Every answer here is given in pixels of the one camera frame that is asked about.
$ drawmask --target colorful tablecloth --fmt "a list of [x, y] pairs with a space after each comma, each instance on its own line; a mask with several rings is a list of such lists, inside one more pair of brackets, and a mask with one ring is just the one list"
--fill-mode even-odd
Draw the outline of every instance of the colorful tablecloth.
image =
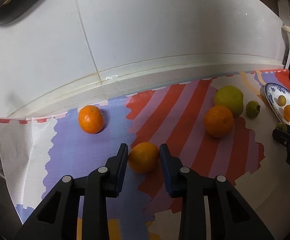
[[[0, 153], [8, 190], [24, 222], [58, 180], [88, 175], [114, 156], [121, 143], [133, 148], [167, 143], [173, 156], [202, 176], [224, 175], [240, 191], [276, 239], [290, 229], [290, 167], [286, 150], [274, 142], [278, 123], [264, 97], [274, 82], [290, 90], [288, 71], [240, 72], [175, 84], [101, 102], [105, 128], [90, 135], [77, 122], [79, 109], [41, 118], [0, 118]], [[256, 100], [259, 116], [245, 113], [221, 139], [203, 125], [213, 97], [226, 85], [240, 88], [244, 105]], [[161, 167], [146, 175], [127, 167], [123, 190], [107, 199], [110, 239], [178, 239], [181, 200], [169, 198]], [[81, 226], [80, 206], [78, 228]]]

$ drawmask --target purple patch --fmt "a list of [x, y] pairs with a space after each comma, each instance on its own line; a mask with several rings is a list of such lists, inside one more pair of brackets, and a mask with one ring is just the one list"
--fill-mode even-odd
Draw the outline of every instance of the purple patch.
[[29, 216], [32, 214], [32, 212], [34, 211], [33, 208], [31, 207], [27, 207], [27, 208], [24, 208], [23, 205], [21, 204], [18, 204], [16, 207], [15, 207], [16, 211], [17, 211], [17, 214], [21, 220], [22, 223], [25, 223], [25, 221], [27, 220], [27, 218], [29, 218]]
[[[56, 135], [52, 138], [53, 147], [49, 150], [50, 161], [45, 168], [48, 172], [43, 183], [46, 192], [42, 198], [64, 175], [74, 178], [87, 176], [91, 171], [105, 165], [107, 158], [117, 154], [121, 143], [129, 147], [136, 135], [129, 133], [133, 121], [126, 119], [131, 111], [124, 106], [126, 97], [108, 100], [107, 106], [101, 109], [105, 128], [98, 134], [82, 131], [77, 122], [77, 110], [69, 111], [64, 118], [57, 120], [54, 127]], [[120, 196], [107, 198], [108, 219], [118, 219], [122, 239], [147, 240], [147, 217], [143, 210], [150, 203], [150, 197], [138, 190], [144, 175], [135, 174], [127, 166], [124, 184]], [[79, 218], [82, 218], [80, 205]]]
[[279, 84], [282, 87], [285, 87], [281, 82], [278, 81], [278, 79], [275, 76], [275, 72], [273, 73], [268, 72], [267, 74], [265, 72], [262, 72], [262, 78], [266, 84], [272, 82], [272, 83]]
[[258, 82], [258, 84], [260, 85], [260, 87], [263, 86], [263, 84], [258, 80], [258, 75], [257, 75], [256, 72], [254, 73], [254, 79]]

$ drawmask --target small green fruit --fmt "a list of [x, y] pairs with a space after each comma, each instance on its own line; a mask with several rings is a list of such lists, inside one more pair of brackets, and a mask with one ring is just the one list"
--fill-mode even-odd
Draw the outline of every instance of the small green fruit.
[[255, 118], [260, 113], [261, 106], [256, 101], [249, 101], [246, 105], [246, 114], [249, 118]]
[[279, 123], [276, 125], [275, 129], [279, 129], [279, 130], [282, 130], [282, 131], [284, 131], [284, 132], [287, 132], [287, 126], [286, 126], [285, 123], [282, 123], [282, 122], [279, 122]]
[[222, 87], [214, 96], [214, 105], [226, 106], [232, 112], [233, 117], [238, 117], [244, 111], [243, 93], [234, 86]]

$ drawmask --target metal pin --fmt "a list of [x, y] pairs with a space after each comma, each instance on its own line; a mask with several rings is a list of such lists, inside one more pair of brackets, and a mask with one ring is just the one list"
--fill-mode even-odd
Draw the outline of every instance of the metal pin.
[[218, 180], [219, 182], [225, 182], [225, 181], [226, 181], [226, 178], [225, 178], [223, 175], [218, 175], [218, 176], [217, 176], [217, 180]]
[[70, 176], [66, 175], [66, 176], [64, 176], [64, 177], [62, 178], [62, 181], [63, 181], [64, 183], [67, 183], [67, 182], [70, 182], [71, 179], [72, 179], [72, 178], [71, 178]]
[[106, 171], [108, 171], [108, 169], [106, 167], [100, 167], [100, 168], [98, 168], [98, 172], [99, 173], [105, 173]]
[[181, 173], [189, 173], [189, 168], [187, 167], [182, 167], [180, 168]]

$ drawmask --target plate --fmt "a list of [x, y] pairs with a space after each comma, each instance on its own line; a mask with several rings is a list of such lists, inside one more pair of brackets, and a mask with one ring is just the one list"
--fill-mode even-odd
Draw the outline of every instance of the plate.
[[[290, 105], [290, 91], [286, 89], [285, 87], [282, 87], [281, 85], [275, 84], [275, 83], [267, 83], [264, 86], [264, 91], [265, 91], [266, 98], [268, 102], [270, 103], [270, 106], [272, 107], [274, 113], [276, 114], [280, 122], [290, 125], [290, 122], [285, 120], [284, 113], [283, 113], [284, 107], [287, 105]], [[283, 95], [286, 98], [285, 106], [279, 106], [277, 104], [277, 99], [280, 95]]]

